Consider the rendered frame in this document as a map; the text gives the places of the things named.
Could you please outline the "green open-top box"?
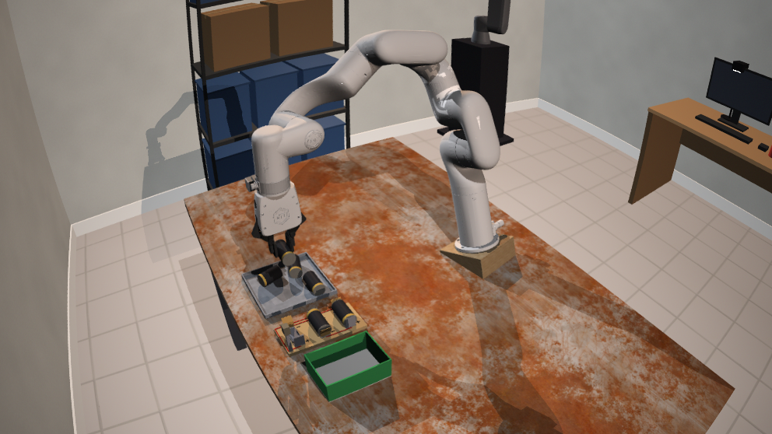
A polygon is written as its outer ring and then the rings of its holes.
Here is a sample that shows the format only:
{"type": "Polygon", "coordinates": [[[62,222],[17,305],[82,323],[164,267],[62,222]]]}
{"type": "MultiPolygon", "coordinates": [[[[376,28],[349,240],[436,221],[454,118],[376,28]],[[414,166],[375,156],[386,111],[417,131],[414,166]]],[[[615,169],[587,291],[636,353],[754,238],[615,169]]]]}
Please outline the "green open-top box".
{"type": "Polygon", "coordinates": [[[304,359],[328,402],[391,376],[391,358],[367,331],[309,352],[304,359]]]}

